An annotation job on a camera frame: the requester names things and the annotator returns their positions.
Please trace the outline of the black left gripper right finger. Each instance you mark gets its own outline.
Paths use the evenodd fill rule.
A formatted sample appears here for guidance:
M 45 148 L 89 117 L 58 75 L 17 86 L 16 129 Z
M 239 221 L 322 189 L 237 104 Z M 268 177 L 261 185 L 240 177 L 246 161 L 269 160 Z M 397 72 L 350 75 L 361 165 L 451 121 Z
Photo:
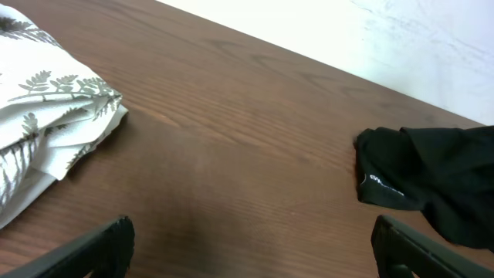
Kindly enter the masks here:
M 380 278 L 493 278 L 493 271 L 389 215 L 377 217 L 371 245 Z

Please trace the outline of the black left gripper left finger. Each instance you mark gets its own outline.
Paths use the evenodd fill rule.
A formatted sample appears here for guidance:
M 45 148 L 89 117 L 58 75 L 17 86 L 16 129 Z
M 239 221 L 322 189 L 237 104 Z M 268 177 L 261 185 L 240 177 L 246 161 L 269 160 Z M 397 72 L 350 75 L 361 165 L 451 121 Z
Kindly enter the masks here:
M 121 216 L 1 278 L 124 278 L 134 254 L 134 240 L 132 221 Z

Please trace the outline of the black t-shirt with logo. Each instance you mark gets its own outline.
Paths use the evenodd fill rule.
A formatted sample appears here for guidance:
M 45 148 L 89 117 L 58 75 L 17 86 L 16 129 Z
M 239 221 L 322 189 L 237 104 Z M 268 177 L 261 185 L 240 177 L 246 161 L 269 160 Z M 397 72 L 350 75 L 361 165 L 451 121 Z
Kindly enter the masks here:
M 419 211 L 450 243 L 493 249 L 493 128 L 366 129 L 354 140 L 357 198 Z

